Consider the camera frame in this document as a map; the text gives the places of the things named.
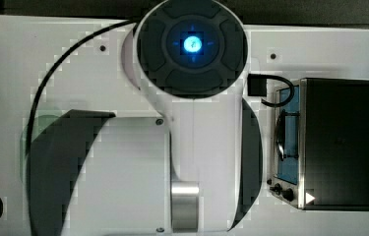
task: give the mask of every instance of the silver metal part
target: silver metal part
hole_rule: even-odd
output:
[[[174,232],[197,232],[199,192],[196,182],[171,183],[171,221]]]
[[[294,86],[299,86],[300,87],[300,96],[305,95],[306,94],[306,85],[307,85],[307,80],[303,79],[303,80],[296,80],[293,81],[292,84]],[[279,91],[281,89],[287,89],[288,86],[287,85],[283,85],[283,86],[278,86],[276,87],[276,102],[279,101]],[[273,185],[274,184],[280,184],[283,190],[286,189],[291,189],[293,191],[293,195],[294,195],[294,200],[293,201],[288,201],[286,200],[282,195],[277,195],[274,192],[272,192],[273,196],[281,199],[282,201],[292,205],[293,207],[297,207],[297,208],[303,208],[304,207],[304,143],[301,142],[304,140],[305,137],[305,99],[301,99],[300,98],[300,117],[299,117],[299,132],[298,132],[298,142],[299,142],[299,147],[298,147],[298,183],[297,185],[288,183],[286,181],[283,181],[281,179],[277,178],[277,173],[278,173],[278,155],[277,153],[274,154],[274,166],[273,166],[273,170],[274,170],[274,176],[273,176]],[[276,121],[277,121],[277,115],[280,113],[280,108],[277,108],[276,110]]]

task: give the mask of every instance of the screw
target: screw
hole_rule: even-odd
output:
[[[162,125],[163,124],[163,120],[162,119],[157,119],[155,123],[157,125]]]

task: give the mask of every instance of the black cable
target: black cable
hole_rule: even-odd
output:
[[[46,87],[46,84],[48,83],[49,79],[51,78],[51,76],[53,75],[53,73],[58,69],[58,67],[64,62],[65,59],[67,59],[68,56],[71,55],[71,53],[73,53],[76,49],[78,49],[80,46],[82,46],[84,43],[88,42],[89,40],[95,38],[96,36],[99,36],[107,31],[116,29],[116,28],[121,28],[124,26],[127,26],[129,24],[132,23],[136,23],[137,21],[134,20],[130,20],[130,21],[125,21],[125,22],[121,22],[121,23],[117,23],[117,24],[113,24],[111,26],[108,26],[106,28],[100,29],[95,31],[94,33],[87,35],[86,37],[84,37],[83,39],[81,39],[80,41],[78,41],[76,44],[74,44],[73,46],[71,46],[59,59],[58,61],[56,61],[51,69],[49,69],[48,73],[45,75],[45,77],[43,78],[42,82],[40,83],[36,95],[34,96],[33,99],[33,104],[31,105],[31,114],[29,117],[29,121],[28,121],[28,129],[27,129],[27,138],[26,138],[26,142],[25,142],[25,155],[28,155],[31,151],[31,136],[33,133],[33,122],[34,122],[34,114],[36,113],[36,109],[37,106],[39,104],[39,100],[40,100],[40,96],[42,95],[43,90]]]
[[[252,77],[253,79],[256,79],[256,80],[271,79],[271,80],[275,80],[275,81],[280,81],[280,82],[283,82],[283,83],[285,83],[289,86],[289,96],[285,101],[282,101],[280,103],[270,103],[270,102],[267,102],[267,101],[261,99],[261,102],[266,106],[269,106],[269,107],[272,107],[272,108],[282,107],[282,106],[285,106],[288,102],[290,102],[292,98],[294,98],[294,85],[292,84],[291,81],[289,81],[288,79],[286,79],[284,77],[274,76],[274,75],[249,75],[249,76]]]

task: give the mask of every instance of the white panel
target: white panel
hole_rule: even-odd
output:
[[[19,139],[39,80],[55,58],[73,44],[71,39],[78,40],[86,31],[100,29],[101,23],[106,26],[114,22],[0,16],[0,196],[7,203],[0,220],[0,236],[30,235],[27,203],[19,179]],[[55,74],[46,90],[47,104],[40,107],[113,110],[121,116],[157,115],[126,80],[119,63],[118,46],[129,29],[110,32],[79,49],[78,55],[70,57],[70,63],[64,63],[62,71]],[[369,30],[272,26],[245,29],[250,32],[251,61],[258,64],[253,71],[261,68],[262,73],[291,79],[369,79]],[[98,50],[102,43],[108,43],[106,52]],[[277,55],[274,61],[269,59],[272,52]],[[267,175],[272,110],[262,106],[258,98],[249,101],[261,126]],[[230,234],[366,236],[369,212],[298,211],[271,196],[264,185],[251,211]]]
[[[75,186],[63,236],[170,232],[169,131],[155,120],[113,118],[101,129]]]

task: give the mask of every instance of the white device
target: white device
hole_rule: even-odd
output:
[[[99,30],[100,24],[101,20],[0,17],[0,197],[5,203],[0,235],[32,235],[27,213],[30,206],[23,189],[26,184],[23,186],[18,178],[17,161],[18,143],[34,94],[31,88],[37,88],[38,78],[39,82],[43,78],[38,71],[48,70],[44,65],[52,64],[55,55],[59,57],[60,47],[68,46],[73,38],[83,38],[79,31],[90,33]],[[142,66],[138,55],[138,36],[148,32],[144,24],[142,21],[137,26],[134,38],[132,26],[128,26],[79,48],[42,95],[36,120],[46,115],[58,117],[70,109],[115,111],[117,116],[108,119],[96,134],[79,179],[71,186],[74,191],[62,219],[61,235],[183,231],[277,235],[282,228],[286,229],[285,235],[327,235],[328,229],[338,235],[345,230],[349,234],[369,234],[369,212],[297,211],[271,196],[265,185],[259,198],[252,200],[256,203],[251,210],[244,209],[245,213],[250,210],[244,220],[227,232],[235,214],[240,214],[239,176],[246,166],[240,164],[245,111],[242,91],[247,74],[369,79],[369,30],[243,26],[249,50],[237,81],[217,94],[193,99],[186,94],[169,94],[147,76],[148,65]],[[2,29],[15,31],[3,37]],[[193,42],[190,51],[199,47],[196,39]],[[101,45],[106,46],[105,52],[99,50]],[[42,53],[32,54],[39,49]],[[277,59],[270,59],[271,54]],[[5,66],[10,57],[15,62],[13,70]],[[123,70],[120,61],[125,58],[131,63],[124,60],[125,67],[130,68]],[[264,173],[269,175],[272,111],[260,105],[257,98],[248,101],[260,123]],[[134,116],[152,117],[124,118],[134,111]],[[260,174],[257,170],[250,173]],[[356,222],[361,223],[348,229],[340,227]]]
[[[226,21],[231,21],[233,31],[220,30]],[[164,25],[161,26],[164,31],[158,31],[157,24]],[[234,35],[224,35],[238,33],[241,40],[233,42],[227,40]],[[148,48],[157,47],[146,43],[153,38],[160,39],[156,42],[160,43],[159,49]],[[243,40],[246,37],[242,23],[214,1],[164,2],[152,9],[135,31],[134,80],[154,109],[165,118],[171,134],[171,226],[174,231],[225,232],[232,226],[240,182],[242,93],[249,68],[246,63],[249,55],[243,55],[249,50]],[[240,56],[233,58],[241,64],[235,70],[237,77],[209,75],[209,70],[220,71],[226,67],[220,60],[227,56],[223,54],[226,47],[232,47],[230,43],[240,44],[234,49],[240,50],[236,52]],[[213,52],[210,51],[212,46],[216,46]],[[146,50],[155,55],[145,55]],[[151,60],[158,57],[164,57],[165,64],[153,70]],[[159,80],[168,73],[169,77],[161,85]],[[195,84],[200,80],[220,80],[220,83],[198,90]]]

